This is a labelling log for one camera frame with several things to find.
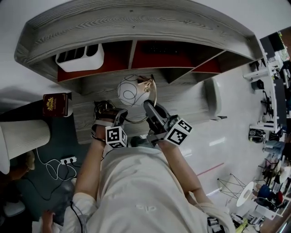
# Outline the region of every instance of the lamp shade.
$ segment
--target lamp shade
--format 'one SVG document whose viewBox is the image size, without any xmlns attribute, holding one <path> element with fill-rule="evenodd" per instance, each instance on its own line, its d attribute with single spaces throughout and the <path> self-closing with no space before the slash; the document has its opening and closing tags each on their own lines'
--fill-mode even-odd
<svg viewBox="0 0 291 233">
<path fill-rule="evenodd" d="M 127 106 L 140 106 L 146 101 L 150 92 L 145 91 L 145 84 L 138 83 L 139 76 L 129 75 L 121 80 L 117 87 L 117 94 L 120 101 Z"/>
</svg>

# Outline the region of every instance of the wrist strap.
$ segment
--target wrist strap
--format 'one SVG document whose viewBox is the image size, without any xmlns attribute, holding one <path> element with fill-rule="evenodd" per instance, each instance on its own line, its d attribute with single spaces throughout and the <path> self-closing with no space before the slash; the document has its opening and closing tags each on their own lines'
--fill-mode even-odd
<svg viewBox="0 0 291 233">
<path fill-rule="evenodd" d="M 104 142 L 104 143 L 106 143 L 105 140 L 103 140 L 103 139 L 101 139 L 101 138 L 98 138 L 98 137 L 95 137 L 95 136 L 93 136 L 92 134 L 91 134 L 91 138 L 93 138 L 93 139 L 95 139 L 95 140 L 98 140 L 98 141 L 100 141 L 100 142 Z"/>
</svg>

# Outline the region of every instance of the floor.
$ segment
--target floor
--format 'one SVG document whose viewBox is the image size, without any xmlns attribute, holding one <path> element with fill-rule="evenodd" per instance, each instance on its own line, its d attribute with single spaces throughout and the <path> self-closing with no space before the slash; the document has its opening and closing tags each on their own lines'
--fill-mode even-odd
<svg viewBox="0 0 291 233">
<path fill-rule="evenodd" d="M 228 203 L 230 197 L 215 192 L 218 189 L 217 178 L 227 178 L 233 173 L 242 182 L 248 183 L 256 175 L 257 166 L 267 156 L 262 151 L 262 144 L 248 141 L 249 125 L 259 120 L 263 110 L 260 104 L 263 94 L 262 91 L 253 91 L 250 83 L 242 77 L 247 72 L 248 66 L 242 66 L 216 76 L 222 99 L 220 115 L 227 116 L 227 119 L 195 124 L 193 133 L 181 147 L 186 160 L 199 174 L 205 192 L 210 194 L 216 204 L 227 204 L 232 211 L 235 211 L 235 200 Z M 199 85 L 202 84 L 195 85 L 191 91 L 201 88 Z M 75 155 L 77 163 L 81 164 L 88 144 L 77 143 L 73 117 L 55 118 L 51 124 L 52 139 L 39 148 L 41 159 L 48 161 Z M 53 180 L 38 159 L 35 163 L 36 170 L 30 172 L 28 177 L 38 191 L 48 197 L 60 181 Z M 60 175 L 64 176 L 65 172 L 62 170 Z M 65 190 L 63 185 L 50 201 L 44 201 L 27 180 L 21 180 L 17 185 L 35 219 L 39 218 L 43 210 L 58 205 Z"/>
</svg>

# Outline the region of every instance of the white cable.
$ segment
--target white cable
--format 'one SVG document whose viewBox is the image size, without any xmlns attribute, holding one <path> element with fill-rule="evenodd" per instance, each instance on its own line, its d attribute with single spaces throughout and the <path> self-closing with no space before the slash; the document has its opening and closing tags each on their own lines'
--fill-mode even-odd
<svg viewBox="0 0 291 233">
<path fill-rule="evenodd" d="M 46 162 L 46 163 L 42 162 L 42 161 L 40 160 L 40 156 L 39 156 L 39 154 L 38 154 L 38 150 L 37 150 L 37 149 L 36 149 L 36 155 L 37 155 L 39 161 L 40 161 L 43 165 L 45 165 L 46 170 L 48 171 L 49 175 L 50 175 L 54 180 L 60 179 L 60 180 L 62 180 L 62 181 L 67 181 L 67 180 L 70 180 L 70 179 L 76 177 L 76 175 L 77 175 L 76 170 L 75 170 L 72 166 L 70 166 L 70 165 L 67 164 L 68 167 L 70 167 L 70 168 L 72 168 L 72 169 L 74 170 L 75 174 L 74 174 L 74 176 L 72 176 L 72 177 L 70 177 L 70 178 L 67 178 L 66 180 L 62 179 L 61 177 L 59 177 L 59 167 L 60 167 L 60 165 L 63 165 L 63 166 L 64 166 L 64 164 L 62 164 L 62 163 L 61 163 L 59 160 L 57 160 L 57 159 L 51 159 L 51 160 L 49 160 L 49 161 Z M 57 162 L 59 163 L 59 165 L 58 165 L 58 167 L 57 167 L 56 170 L 55 170 L 54 167 L 50 164 L 50 162 L 52 162 L 52 161 L 57 161 Z M 53 169 L 56 178 L 54 178 L 54 177 L 51 175 L 51 173 L 50 173 L 50 171 L 49 171 L 49 169 L 48 169 L 48 166 L 50 166 L 50 167 Z"/>
</svg>

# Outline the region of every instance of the white t-shirt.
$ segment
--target white t-shirt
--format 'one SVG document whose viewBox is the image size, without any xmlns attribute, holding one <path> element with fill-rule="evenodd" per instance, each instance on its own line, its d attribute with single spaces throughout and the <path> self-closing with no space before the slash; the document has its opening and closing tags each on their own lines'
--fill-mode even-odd
<svg viewBox="0 0 291 233">
<path fill-rule="evenodd" d="M 215 217 L 226 233 L 235 228 L 227 208 L 188 203 L 161 153 L 145 147 L 109 152 L 101 165 L 97 203 L 89 195 L 73 197 L 84 233 L 207 233 L 207 217 Z M 81 232 L 80 222 L 66 209 L 63 232 Z"/>
</svg>

